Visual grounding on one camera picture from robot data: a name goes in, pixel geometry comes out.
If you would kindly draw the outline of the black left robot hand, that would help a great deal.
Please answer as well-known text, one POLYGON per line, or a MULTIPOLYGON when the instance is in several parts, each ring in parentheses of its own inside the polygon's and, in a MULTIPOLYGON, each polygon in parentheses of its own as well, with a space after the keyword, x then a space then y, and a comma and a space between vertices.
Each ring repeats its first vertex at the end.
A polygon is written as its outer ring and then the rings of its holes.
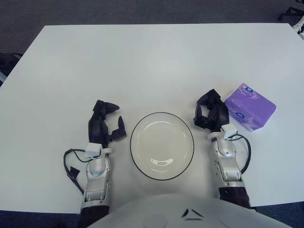
POLYGON ((118 129, 112 131, 112 134, 109 134, 105 123, 106 115, 119 109, 118 105, 97 100, 93 108, 93 115, 88 122, 88 138, 90 143, 101 144, 103 148, 107 148, 109 143, 127 136, 121 116, 118 118, 118 129))

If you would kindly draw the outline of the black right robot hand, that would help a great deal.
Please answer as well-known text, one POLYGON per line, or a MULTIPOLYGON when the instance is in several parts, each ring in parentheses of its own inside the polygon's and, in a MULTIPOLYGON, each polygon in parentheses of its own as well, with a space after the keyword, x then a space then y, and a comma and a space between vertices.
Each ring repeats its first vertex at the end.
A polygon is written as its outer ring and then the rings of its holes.
POLYGON ((197 101, 193 121, 196 126, 209 129, 211 133, 220 132, 223 125, 229 124, 228 108, 216 90, 209 90, 197 101), (208 116, 202 115, 202 106, 209 110, 208 116))

